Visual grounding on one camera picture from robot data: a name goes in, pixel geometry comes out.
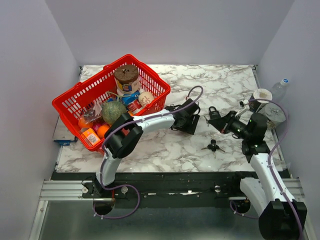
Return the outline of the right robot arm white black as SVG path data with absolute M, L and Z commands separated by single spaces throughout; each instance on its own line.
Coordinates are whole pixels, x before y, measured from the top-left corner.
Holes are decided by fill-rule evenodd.
M 251 115 L 247 124 L 236 111 L 224 117 L 217 110 L 209 112 L 207 123 L 222 134 L 232 133 L 242 140 L 241 150 L 257 178 L 238 178 L 230 183 L 230 191 L 245 194 L 258 214 L 258 226 L 265 240 L 300 240 L 307 216 L 307 207 L 297 201 L 278 173 L 272 153 L 265 142 L 267 118 Z

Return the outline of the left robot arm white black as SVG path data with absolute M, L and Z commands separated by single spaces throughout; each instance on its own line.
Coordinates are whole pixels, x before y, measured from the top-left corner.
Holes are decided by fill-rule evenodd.
M 97 182 L 93 191 L 101 198 L 110 194 L 110 184 L 115 180 L 121 160 L 132 153 L 143 135 L 161 129 L 193 135 L 200 111 L 199 103 L 188 99 L 183 104 L 167 106 L 148 115 L 131 116 L 123 113 L 104 135 L 101 146 L 104 156 L 100 170 L 96 173 Z

